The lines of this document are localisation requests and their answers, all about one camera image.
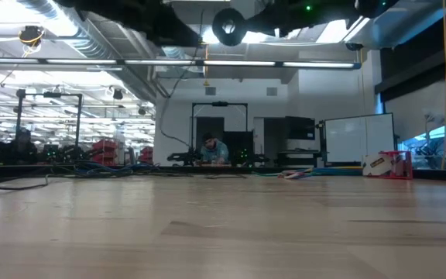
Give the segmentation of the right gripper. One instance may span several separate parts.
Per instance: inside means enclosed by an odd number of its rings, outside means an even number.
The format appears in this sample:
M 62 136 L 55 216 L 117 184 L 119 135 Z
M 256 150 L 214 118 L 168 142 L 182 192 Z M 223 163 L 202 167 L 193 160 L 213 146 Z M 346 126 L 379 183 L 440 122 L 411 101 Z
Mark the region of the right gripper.
M 361 15 L 355 0 L 282 0 L 283 10 L 262 10 L 245 20 L 248 31 L 285 37 L 295 29 L 312 28 L 336 20 L 350 27 Z

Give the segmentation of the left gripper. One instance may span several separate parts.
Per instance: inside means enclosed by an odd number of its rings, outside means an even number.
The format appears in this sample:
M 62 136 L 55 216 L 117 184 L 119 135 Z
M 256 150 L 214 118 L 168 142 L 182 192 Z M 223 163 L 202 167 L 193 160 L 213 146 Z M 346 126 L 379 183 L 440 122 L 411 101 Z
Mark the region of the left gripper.
M 197 47 L 200 36 L 162 0 L 54 0 L 74 9 L 81 19 L 92 12 L 144 33 L 158 47 Z

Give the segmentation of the black plastic spool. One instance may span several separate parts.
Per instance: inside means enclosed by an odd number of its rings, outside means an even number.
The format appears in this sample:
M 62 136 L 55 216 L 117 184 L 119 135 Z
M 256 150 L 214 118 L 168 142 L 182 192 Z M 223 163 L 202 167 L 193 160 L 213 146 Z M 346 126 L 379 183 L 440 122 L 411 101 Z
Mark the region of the black plastic spool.
M 234 28 L 230 33 L 227 33 L 225 26 L 229 22 Z M 235 47 L 242 42 L 247 33 L 246 21 L 238 10 L 226 8 L 215 15 L 212 23 L 212 32 L 220 43 L 227 47 Z

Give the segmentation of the long ceiling light bar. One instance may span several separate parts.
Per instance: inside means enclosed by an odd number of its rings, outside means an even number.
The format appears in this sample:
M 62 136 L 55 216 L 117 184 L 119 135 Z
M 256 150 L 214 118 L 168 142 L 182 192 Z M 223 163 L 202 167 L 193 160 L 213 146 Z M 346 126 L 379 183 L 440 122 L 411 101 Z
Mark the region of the long ceiling light bar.
M 297 69 L 357 70 L 360 63 L 349 62 L 293 62 L 258 60 L 115 60 L 115 59 L 65 59 L 65 58 L 14 58 L 0 57 L 0 64 L 49 64 L 95 66 L 174 66 L 174 67 L 277 67 Z

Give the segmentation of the black equipment cart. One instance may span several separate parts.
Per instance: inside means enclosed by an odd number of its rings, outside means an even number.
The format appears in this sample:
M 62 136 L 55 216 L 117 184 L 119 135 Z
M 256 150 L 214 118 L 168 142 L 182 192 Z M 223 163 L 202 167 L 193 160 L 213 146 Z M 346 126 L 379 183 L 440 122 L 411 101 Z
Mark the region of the black equipment cart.
M 321 151 L 313 147 L 301 147 L 303 141 L 316 140 L 316 122 L 312 118 L 286 116 L 286 149 L 277 153 L 275 164 L 278 167 L 316 167 Z

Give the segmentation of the person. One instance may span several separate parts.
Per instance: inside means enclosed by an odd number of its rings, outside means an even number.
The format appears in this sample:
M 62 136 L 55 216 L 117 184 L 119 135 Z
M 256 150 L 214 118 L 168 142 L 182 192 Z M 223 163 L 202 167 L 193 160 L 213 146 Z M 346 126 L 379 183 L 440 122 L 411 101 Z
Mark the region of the person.
M 17 164 L 35 164 L 38 159 L 37 148 L 31 142 L 31 132 L 21 128 L 11 142 L 12 158 Z
M 203 162 L 212 164 L 229 163 L 229 152 L 225 143 L 212 136 L 211 133 L 205 133 L 202 140 L 201 159 Z

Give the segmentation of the red storage bins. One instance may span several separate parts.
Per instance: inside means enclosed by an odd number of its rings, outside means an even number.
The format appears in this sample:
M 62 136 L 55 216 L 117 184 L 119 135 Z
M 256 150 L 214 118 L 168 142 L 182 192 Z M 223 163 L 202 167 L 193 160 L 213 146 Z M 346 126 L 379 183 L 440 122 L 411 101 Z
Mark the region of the red storage bins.
M 153 162 L 153 148 L 146 146 L 140 150 L 139 161 L 151 164 Z
M 91 160 L 105 166 L 118 165 L 118 143 L 112 138 L 103 138 L 92 144 Z

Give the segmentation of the white whiteboard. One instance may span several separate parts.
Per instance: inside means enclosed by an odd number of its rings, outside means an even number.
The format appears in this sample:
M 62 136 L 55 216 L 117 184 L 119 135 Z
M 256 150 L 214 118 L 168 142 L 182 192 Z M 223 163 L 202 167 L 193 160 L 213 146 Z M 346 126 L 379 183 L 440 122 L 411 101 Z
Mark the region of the white whiteboard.
M 393 114 L 324 121 L 327 163 L 361 163 L 366 155 L 395 150 Z

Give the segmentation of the red tape dispenser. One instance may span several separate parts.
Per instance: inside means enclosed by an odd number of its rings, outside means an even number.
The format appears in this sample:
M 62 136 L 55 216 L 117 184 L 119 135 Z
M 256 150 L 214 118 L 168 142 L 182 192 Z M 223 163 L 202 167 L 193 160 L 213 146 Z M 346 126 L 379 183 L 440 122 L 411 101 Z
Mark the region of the red tape dispenser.
M 409 151 L 381 151 L 365 156 L 362 175 L 385 179 L 412 180 L 412 156 Z

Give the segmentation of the silver ventilation duct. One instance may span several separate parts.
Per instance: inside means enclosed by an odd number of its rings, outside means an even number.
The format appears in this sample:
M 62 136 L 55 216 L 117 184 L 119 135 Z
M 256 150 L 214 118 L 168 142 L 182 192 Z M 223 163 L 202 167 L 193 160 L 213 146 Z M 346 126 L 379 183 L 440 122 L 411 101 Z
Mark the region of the silver ventilation duct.
M 95 60 L 122 59 L 119 52 L 100 34 L 96 26 L 90 21 L 82 22 L 78 14 L 69 8 L 62 8 L 53 0 L 16 0 L 31 12 L 44 17 L 50 23 L 70 23 L 77 28 L 77 32 L 66 40 L 80 55 Z M 123 82 L 137 98 L 154 102 L 156 97 L 166 97 L 167 90 L 150 77 L 143 77 L 132 67 L 120 66 L 120 71 L 114 72 L 114 78 Z

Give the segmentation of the black gantry frame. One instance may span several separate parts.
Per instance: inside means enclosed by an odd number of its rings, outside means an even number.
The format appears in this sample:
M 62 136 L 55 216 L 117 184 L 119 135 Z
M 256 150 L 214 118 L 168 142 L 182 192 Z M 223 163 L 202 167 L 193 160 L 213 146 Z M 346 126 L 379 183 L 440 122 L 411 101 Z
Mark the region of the black gantry frame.
M 210 105 L 212 107 L 228 107 L 228 106 L 243 106 L 245 108 L 245 132 L 232 132 L 224 131 L 222 133 L 221 143 L 224 143 L 227 148 L 226 151 L 222 151 L 223 156 L 227 156 L 228 159 L 225 164 L 218 164 L 215 159 L 204 160 L 203 154 L 200 149 L 196 149 L 194 146 L 194 119 L 195 119 L 195 107 L 198 105 Z M 245 165 L 250 166 L 250 153 L 253 151 L 253 138 L 252 133 L 249 131 L 249 109 L 247 103 L 231 103 L 231 102 L 211 102 L 203 103 L 196 102 L 192 104 L 191 109 L 191 133 L 190 136 L 190 149 L 189 154 L 191 155 L 192 163 L 197 167 L 237 167 L 240 165 L 244 167 Z
M 17 105 L 17 120 L 16 120 L 16 133 L 21 129 L 21 120 L 22 120 L 22 108 L 23 108 L 23 99 L 27 96 L 25 89 L 18 89 L 16 92 L 16 96 L 18 97 L 18 105 Z M 81 125 L 81 112 L 82 112 L 82 105 L 83 105 L 83 95 L 82 94 L 71 94 L 71 97 L 78 98 L 77 103 L 77 126 L 76 126 L 76 133 L 75 133 L 75 144 L 74 147 L 71 150 L 71 159 L 77 160 L 80 157 L 80 151 L 78 147 L 79 143 L 79 135 L 80 135 L 80 125 Z M 38 154 L 38 159 L 35 164 L 39 163 L 40 155 Z

